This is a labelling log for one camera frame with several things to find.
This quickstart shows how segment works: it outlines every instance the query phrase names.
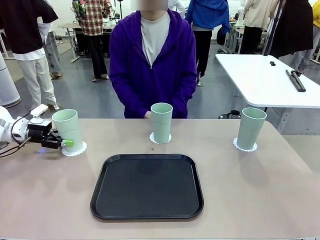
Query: blue jacket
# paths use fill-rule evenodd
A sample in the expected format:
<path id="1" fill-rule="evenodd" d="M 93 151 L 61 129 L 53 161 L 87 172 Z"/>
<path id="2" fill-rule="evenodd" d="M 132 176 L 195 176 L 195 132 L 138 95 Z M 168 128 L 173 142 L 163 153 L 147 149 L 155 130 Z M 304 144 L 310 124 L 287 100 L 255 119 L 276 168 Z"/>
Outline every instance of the blue jacket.
<path id="1" fill-rule="evenodd" d="M 222 25 L 222 34 L 230 30 L 227 0 L 191 0 L 185 20 L 197 27 L 213 29 Z"/>
<path id="2" fill-rule="evenodd" d="M 188 116 L 196 90 L 196 41 L 191 26 L 168 10 L 167 39 L 152 68 L 142 48 L 141 14 L 121 20 L 110 38 L 110 79 L 126 118 L 143 118 L 155 103 L 173 106 L 173 118 Z"/>

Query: white pants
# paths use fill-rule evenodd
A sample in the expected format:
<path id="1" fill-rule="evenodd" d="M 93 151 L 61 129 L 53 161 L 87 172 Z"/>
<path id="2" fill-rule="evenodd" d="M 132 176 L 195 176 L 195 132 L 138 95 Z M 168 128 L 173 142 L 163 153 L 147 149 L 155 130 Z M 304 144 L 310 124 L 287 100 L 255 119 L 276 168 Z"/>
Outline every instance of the white pants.
<path id="1" fill-rule="evenodd" d="M 56 105 L 57 100 L 54 94 L 54 86 L 51 81 L 46 56 L 31 61 L 18 60 L 18 63 L 22 69 L 24 79 L 32 96 L 31 109 L 35 109 L 42 103 L 41 88 L 44 93 L 45 104 Z"/>
<path id="2" fill-rule="evenodd" d="M 303 71 L 308 67 L 309 60 L 312 59 L 316 51 L 319 39 L 320 28 L 313 25 L 313 49 L 295 52 L 290 67 L 303 73 Z"/>

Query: white wall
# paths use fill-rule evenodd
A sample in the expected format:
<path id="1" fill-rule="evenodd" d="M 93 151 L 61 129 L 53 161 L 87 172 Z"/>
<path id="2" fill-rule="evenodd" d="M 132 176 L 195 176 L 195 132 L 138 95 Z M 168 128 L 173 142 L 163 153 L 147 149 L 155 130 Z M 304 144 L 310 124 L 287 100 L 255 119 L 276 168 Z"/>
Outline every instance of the white wall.
<path id="1" fill-rule="evenodd" d="M 53 6 L 55 12 L 57 13 L 59 19 L 53 23 L 54 30 L 57 35 L 65 36 L 65 29 L 58 28 L 62 24 L 72 23 L 75 20 L 74 13 L 70 10 L 71 1 L 70 0 L 48 0 Z M 121 2 L 122 5 L 122 15 L 123 17 L 129 15 L 132 11 L 130 8 L 131 1 L 134 0 L 124 0 Z M 181 0 L 185 7 L 190 3 L 190 0 Z M 309 0 L 310 4 L 313 5 L 317 0 Z M 234 17 L 240 7 L 239 0 L 228 0 L 230 16 Z M 119 2 L 116 1 L 116 13 L 120 13 Z M 216 39 L 217 32 L 220 26 L 216 27 L 213 31 L 212 39 Z"/>

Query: plaid shirt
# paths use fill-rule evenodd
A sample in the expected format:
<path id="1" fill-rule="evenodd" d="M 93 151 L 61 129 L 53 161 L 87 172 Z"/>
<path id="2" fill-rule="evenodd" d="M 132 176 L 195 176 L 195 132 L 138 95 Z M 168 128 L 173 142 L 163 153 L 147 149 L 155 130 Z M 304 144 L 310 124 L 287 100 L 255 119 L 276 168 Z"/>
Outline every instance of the plaid shirt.
<path id="1" fill-rule="evenodd" d="M 103 11 L 109 15 L 111 4 L 109 0 L 86 0 L 85 14 L 81 18 L 82 31 L 88 36 L 102 35 L 104 32 Z"/>

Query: person's hand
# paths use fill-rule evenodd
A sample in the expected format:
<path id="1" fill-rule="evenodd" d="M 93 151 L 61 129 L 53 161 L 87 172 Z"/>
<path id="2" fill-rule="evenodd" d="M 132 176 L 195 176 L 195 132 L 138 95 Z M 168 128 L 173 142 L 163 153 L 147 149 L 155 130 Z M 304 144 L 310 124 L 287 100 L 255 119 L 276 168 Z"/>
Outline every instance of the person's hand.
<path id="1" fill-rule="evenodd" d="M 152 119 L 152 114 L 151 111 L 147 111 L 146 114 L 144 115 L 145 119 Z"/>

